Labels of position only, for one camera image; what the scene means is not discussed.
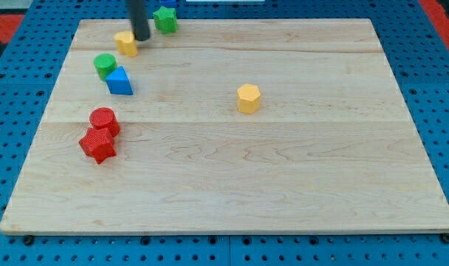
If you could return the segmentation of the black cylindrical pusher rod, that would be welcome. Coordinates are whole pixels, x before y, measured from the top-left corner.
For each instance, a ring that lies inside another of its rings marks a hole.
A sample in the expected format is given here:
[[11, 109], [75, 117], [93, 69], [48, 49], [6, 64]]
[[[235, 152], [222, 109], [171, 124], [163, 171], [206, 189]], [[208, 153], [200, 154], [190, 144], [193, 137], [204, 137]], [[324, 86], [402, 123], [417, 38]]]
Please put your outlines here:
[[137, 41], [147, 41], [150, 38], [148, 11], [144, 0], [126, 0], [131, 29]]

